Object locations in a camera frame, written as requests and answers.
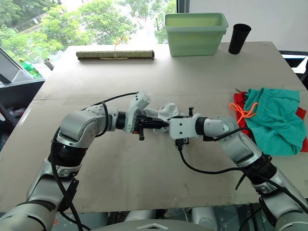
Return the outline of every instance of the white wall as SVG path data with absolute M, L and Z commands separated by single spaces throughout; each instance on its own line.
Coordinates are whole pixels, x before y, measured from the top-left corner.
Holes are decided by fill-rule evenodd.
M 190 0 L 190 13 L 223 13 L 229 23 L 222 41 L 229 42 L 233 25 L 252 30 L 247 41 L 272 41 L 279 50 L 308 51 L 308 0 Z

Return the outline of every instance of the table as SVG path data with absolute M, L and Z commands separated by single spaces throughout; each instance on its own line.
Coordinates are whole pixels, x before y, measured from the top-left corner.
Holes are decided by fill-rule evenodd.
M 246 43 L 239 55 L 229 54 L 228 46 L 221 43 L 214 56 L 171 57 L 167 45 L 158 45 L 154 61 L 86 62 L 77 60 L 76 50 L 96 47 L 69 47 L 0 153 L 0 210 L 25 200 L 67 113 L 118 94 L 142 89 L 152 100 L 150 108 L 174 102 L 182 112 L 193 106 L 195 113 L 208 117 L 234 116 L 228 104 L 235 89 L 265 86 L 299 90 L 301 107 L 308 108 L 308 91 L 271 42 Z M 130 99 L 108 105 L 125 111 Z M 234 166 L 219 143 L 190 139 L 183 152 L 196 168 Z M 306 197 L 307 161 L 305 153 L 273 159 Z M 168 134 L 147 130 L 145 141 L 139 141 L 137 135 L 117 130 L 95 139 L 87 151 L 74 204 L 78 212 L 104 212 L 257 202 L 248 180 L 235 191 L 240 176 L 192 172 Z

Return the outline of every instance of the red cloth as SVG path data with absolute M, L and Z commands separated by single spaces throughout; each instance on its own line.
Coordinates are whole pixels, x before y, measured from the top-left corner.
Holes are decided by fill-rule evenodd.
M 246 94 L 246 92 L 242 91 L 240 93 L 235 93 L 233 95 L 234 103 L 239 105 L 243 109 L 244 109 L 244 105 L 245 105 L 245 94 Z M 302 108 L 299 107 L 295 114 L 298 117 L 300 117 L 301 119 L 304 119 L 305 115 L 306 115 L 306 112 L 307 111 L 305 109 L 302 109 Z M 235 116 L 236 116 L 236 119 L 239 120 L 240 117 L 241 117 L 241 113 L 235 112 Z M 246 121 L 244 119 L 241 119 L 241 121 L 238 124 L 239 124 L 240 128 L 247 127 Z M 247 136 L 249 136 L 251 138 L 251 135 L 250 135 L 249 131 L 243 130 L 242 132 L 245 133 Z M 308 153 L 308 140 L 307 140 L 307 137 L 303 141 L 303 147 L 302 147 L 301 152 Z

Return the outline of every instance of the green bottle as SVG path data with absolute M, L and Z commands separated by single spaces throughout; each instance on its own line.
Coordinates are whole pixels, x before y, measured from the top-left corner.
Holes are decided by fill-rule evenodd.
M 26 69 L 34 78 L 40 78 L 39 72 L 32 66 L 31 63 L 28 63 L 23 58 L 18 59 L 21 63 L 21 66 L 23 66 L 24 69 Z

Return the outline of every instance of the light green plastic bin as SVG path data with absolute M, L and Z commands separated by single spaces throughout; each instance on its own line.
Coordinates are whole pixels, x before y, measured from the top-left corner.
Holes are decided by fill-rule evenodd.
M 228 22 L 222 13 L 167 13 L 164 26 L 172 56 L 213 55 Z

